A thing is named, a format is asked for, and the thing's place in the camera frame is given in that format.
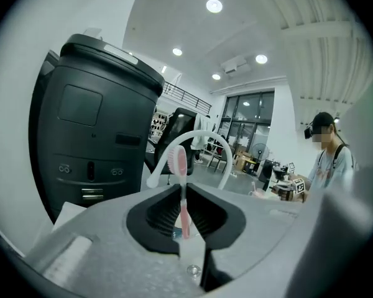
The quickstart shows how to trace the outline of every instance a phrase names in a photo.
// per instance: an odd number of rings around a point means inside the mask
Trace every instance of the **black slot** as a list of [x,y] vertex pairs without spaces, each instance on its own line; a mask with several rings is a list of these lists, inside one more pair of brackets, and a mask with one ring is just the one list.
[[87,178],[94,181],[94,163],[92,161],[87,163]]

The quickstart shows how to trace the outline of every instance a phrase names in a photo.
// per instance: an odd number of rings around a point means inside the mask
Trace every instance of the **ceiling light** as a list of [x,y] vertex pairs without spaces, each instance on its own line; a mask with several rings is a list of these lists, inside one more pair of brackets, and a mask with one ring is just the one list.
[[265,64],[268,61],[268,58],[265,55],[257,55],[256,62],[258,64]]
[[173,53],[176,56],[181,56],[182,55],[182,51],[179,48],[173,48]]
[[218,13],[223,9],[223,4],[218,0],[209,0],[206,3],[206,8],[212,13]]

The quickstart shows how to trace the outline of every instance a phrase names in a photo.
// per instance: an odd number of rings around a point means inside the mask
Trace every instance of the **stand fan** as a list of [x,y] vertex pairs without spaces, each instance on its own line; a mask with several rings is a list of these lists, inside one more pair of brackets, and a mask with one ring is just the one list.
[[253,146],[251,154],[253,158],[257,159],[258,162],[265,160],[269,156],[269,149],[263,143],[258,143]]

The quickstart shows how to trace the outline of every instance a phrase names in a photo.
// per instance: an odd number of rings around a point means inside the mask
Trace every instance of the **balcony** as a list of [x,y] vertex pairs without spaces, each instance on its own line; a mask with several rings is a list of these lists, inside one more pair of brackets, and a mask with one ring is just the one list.
[[207,115],[210,112],[210,104],[168,82],[165,82],[164,84],[163,94],[178,99],[187,106],[194,107],[204,115]]

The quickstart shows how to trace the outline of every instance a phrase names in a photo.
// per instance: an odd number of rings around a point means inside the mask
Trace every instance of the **toothbrush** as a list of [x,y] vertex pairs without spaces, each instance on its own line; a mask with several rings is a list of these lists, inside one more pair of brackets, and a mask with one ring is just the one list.
[[175,174],[181,185],[181,228],[184,238],[189,238],[189,219],[187,211],[187,153],[183,146],[176,146],[168,153],[167,164],[171,173]]

